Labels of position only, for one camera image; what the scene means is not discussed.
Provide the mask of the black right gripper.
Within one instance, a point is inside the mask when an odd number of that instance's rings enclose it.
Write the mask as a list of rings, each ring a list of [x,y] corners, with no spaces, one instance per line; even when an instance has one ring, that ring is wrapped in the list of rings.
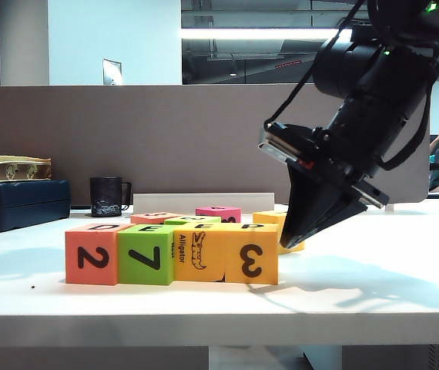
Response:
[[[258,147],[288,166],[290,200],[280,237],[285,248],[364,212],[362,203],[383,207],[389,202],[365,173],[337,157],[327,129],[270,123],[261,130]],[[355,200],[341,199],[342,193]]]

